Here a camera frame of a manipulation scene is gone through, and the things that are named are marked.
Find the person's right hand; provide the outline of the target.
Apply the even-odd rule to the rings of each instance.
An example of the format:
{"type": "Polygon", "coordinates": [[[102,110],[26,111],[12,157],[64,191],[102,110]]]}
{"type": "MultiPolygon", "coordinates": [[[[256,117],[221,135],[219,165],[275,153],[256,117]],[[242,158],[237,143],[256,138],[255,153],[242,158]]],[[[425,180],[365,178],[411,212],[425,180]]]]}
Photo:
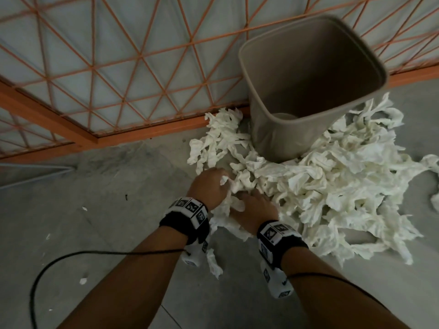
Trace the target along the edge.
{"type": "Polygon", "coordinates": [[[277,208],[271,203],[269,197],[261,194],[257,189],[253,189],[250,193],[238,192],[236,197],[243,201],[244,211],[231,208],[230,216],[253,236],[266,221],[278,221],[277,208]]]}

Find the white tissue piece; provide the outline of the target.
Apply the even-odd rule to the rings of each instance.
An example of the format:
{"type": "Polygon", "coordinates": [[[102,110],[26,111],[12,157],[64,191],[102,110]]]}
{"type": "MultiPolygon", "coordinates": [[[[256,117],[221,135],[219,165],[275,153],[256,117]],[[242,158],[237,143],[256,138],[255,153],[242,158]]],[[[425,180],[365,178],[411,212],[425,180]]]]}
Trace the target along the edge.
{"type": "Polygon", "coordinates": [[[223,186],[226,184],[229,185],[229,189],[226,197],[217,207],[219,213],[224,216],[229,216],[231,208],[236,211],[243,212],[245,210],[244,201],[236,197],[236,194],[244,191],[243,184],[240,180],[234,181],[228,176],[223,175],[220,179],[220,185],[223,186]]]}

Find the beige plastic waste bin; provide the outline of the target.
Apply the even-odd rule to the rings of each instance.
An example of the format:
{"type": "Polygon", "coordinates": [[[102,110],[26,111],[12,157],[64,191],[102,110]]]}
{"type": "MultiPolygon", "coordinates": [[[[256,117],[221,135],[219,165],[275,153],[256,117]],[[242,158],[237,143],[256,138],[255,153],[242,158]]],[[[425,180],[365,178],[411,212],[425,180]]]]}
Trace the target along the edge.
{"type": "Polygon", "coordinates": [[[253,146],[275,163],[305,153],[335,121],[388,82],[368,45],[329,14],[252,38],[238,59],[249,88],[253,146]]]}

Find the pile of crumpled white tissues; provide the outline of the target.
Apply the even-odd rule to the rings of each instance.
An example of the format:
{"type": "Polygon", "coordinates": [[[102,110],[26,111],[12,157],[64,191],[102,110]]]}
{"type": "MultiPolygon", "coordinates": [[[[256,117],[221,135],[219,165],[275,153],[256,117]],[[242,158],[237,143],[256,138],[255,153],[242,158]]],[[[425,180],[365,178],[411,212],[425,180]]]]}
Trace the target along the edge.
{"type": "MultiPolygon", "coordinates": [[[[430,170],[439,176],[439,156],[414,161],[395,144],[395,128],[404,114],[385,93],[379,102],[366,101],[329,127],[301,157],[274,163],[259,155],[250,135],[238,130],[243,115],[237,110],[207,113],[206,135],[189,142],[189,165],[199,175],[226,155],[230,169],[244,191],[258,189],[278,208],[279,220],[299,230],[318,256],[332,255],[340,265],[359,255],[396,251],[405,264],[413,257],[406,246],[423,235],[399,213],[399,206],[418,174],[430,170]]],[[[246,241],[246,232],[229,216],[213,211],[211,232],[218,227],[246,241]]]]}

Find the person's left forearm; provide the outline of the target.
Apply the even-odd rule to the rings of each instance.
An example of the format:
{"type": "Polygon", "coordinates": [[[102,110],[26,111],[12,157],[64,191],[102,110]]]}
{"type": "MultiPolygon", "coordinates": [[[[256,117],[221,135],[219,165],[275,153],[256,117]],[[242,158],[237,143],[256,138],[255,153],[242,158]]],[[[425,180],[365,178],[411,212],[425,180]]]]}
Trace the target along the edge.
{"type": "Polygon", "coordinates": [[[180,252],[126,256],[57,329],[146,329],[168,288],[180,252]]]}

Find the person's right forearm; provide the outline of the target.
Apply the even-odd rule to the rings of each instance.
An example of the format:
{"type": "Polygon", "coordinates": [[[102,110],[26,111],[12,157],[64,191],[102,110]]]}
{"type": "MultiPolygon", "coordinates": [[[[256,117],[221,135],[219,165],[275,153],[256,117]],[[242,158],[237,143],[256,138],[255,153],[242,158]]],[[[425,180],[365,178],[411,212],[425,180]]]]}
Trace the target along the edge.
{"type": "Polygon", "coordinates": [[[286,251],[281,268],[313,329],[410,329],[307,248],[286,251]]]}

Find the orange metal lattice fence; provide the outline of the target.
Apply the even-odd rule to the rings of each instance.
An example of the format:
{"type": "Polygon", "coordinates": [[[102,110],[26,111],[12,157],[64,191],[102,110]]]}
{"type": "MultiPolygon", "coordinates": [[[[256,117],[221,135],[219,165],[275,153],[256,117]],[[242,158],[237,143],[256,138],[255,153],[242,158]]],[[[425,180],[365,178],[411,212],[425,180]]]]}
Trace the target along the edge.
{"type": "Polygon", "coordinates": [[[439,77],[439,0],[0,0],[0,162],[439,77]]]}

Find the person's left hand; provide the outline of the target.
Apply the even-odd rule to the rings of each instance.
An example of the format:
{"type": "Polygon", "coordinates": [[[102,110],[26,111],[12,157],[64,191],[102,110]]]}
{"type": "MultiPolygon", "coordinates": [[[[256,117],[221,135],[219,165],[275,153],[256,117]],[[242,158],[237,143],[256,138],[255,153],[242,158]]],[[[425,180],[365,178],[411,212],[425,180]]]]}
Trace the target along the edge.
{"type": "Polygon", "coordinates": [[[218,186],[214,184],[212,167],[201,172],[191,183],[186,194],[187,197],[194,198],[206,205],[208,211],[217,208],[226,197],[229,185],[218,186]]]}

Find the torn white tissue strip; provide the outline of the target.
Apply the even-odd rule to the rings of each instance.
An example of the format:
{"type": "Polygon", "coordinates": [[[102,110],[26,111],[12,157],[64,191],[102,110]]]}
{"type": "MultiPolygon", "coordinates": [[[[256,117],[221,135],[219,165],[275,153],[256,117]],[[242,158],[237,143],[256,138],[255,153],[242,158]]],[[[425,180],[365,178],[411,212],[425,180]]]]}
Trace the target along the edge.
{"type": "Polygon", "coordinates": [[[215,278],[219,279],[219,277],[223,274],[223,269],[220,265],[218,265],[214,250],[212,248],[206,251],[206,258],[210,272],[215,276],[215,278]]]}

